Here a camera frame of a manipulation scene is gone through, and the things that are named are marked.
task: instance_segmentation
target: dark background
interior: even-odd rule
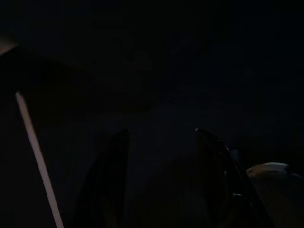
[[[195,128],[241,149],[245,166],[278,161],[301,171],[304,20],[295,3],[12,0],[3,3],[0,17],[1,34],[20,43],[0,60],[8,220],[32,222],[41,217],[37,211],[47,216],[41,208],[49,210],[14,101],[18,90],[67,227],[89,166],[103,142],[123,128],[131,130],[126,224],[142,197],[154,212],[183,208],[182,200],[176,206],[183,197],[198,201],[193,192],[199,187],[183,190],[181,177],[196,181],[189,161]],[[20,188],[21,180],[27,182]],[[151,192],[154,198],[146,196]],[[185,217],[202,218],[203,199],[200,205]],[[174,224],[179,213],[150,219]]]

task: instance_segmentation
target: white rod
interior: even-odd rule
[[[32,148],[34,151],[34,155],[35,155],[35,158],[36,158],[36,161],[38,164],[38,168],[39,168],[42,180],[43,180],[44,187],[47,192],[48,202],[51,206],[51,210],[52,210],[53,217],[54,217],[54,220],[56,223],[56,227],[64,228],[62,220],[61,220],[60,212],[58,209],[58,205],[57,205],[57,202],[55,199],[55,195],[53,192],[52,184],[51,184],[51,181],[48,176],[47,167],[44,163],[43,155],[41,153],[40,146],[39,146],[39,143],[38,143],[35,131],[34,131],[32,120],[29,116],[29,111],[28,111],[27,105],[25,103],[25,100],[20,92],[16,93],[16,100],[17,100],[17,103],[18,103],[18,106],[19,106],[19,109],[20,109],[20,112],[22,115],[25,129],[27,130],[30,144],[32,145]]]

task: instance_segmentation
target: dark object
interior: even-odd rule
[[[75,212],[73,228],[120,227],[129,152],[129,130],[109,142],[91,167]]]
[[[197,130],[195,137],[213,225],[225,228],[274,228],[250,179],[234,162],[225,144],[203,130]]]

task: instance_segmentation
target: white stick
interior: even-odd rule
[[[58,205],[57,205],[57,202],[55,199],[55,195],[53,192],[52,184],[51,184],[51,181],[48,176],[48,171],[47,171],[46,165],[43,160],[43,155],[41,153],[40,146],[39,146],[39,143],[38,143],[35,131],[34,131],[32,120],[29,116],[29,111],[28,111],[27,105],[20,92],[16,93],[16,99],[17,99],[17,103],[18,103],[18,106],[19,106],[19,109],[20,109],[20,112],[22,115],[25,129],[27,130],[27,133],[28,133],[28,138],[29,138],[30,144],[32,145],[32,148],[34,151],[34,155],[35,155],[35,158],[36,158],[36,161],[38,164],[38,168],[39,168],[42,180],[43,180],[43,184],[44,184],[44,187],[47,192],[48,202],[52,209],[56,227],[64,228],[61,217],[60,217]]]

